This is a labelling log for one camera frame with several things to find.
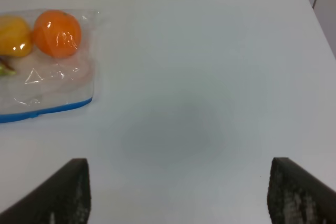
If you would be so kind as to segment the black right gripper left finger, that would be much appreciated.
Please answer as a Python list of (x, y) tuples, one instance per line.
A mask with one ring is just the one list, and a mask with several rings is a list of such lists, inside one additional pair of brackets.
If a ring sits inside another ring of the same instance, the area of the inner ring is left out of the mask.
[(90, 212), (88, 161), (74, 158), (1, 212), (1, 223), (88, 223)]

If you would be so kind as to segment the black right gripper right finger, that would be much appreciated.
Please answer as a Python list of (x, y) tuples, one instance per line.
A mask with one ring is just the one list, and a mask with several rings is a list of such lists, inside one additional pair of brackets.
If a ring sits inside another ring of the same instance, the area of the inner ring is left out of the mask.
[(267, 207), (272, 223), (335, 223), (335, 191), (287, 157), (272, 160)]

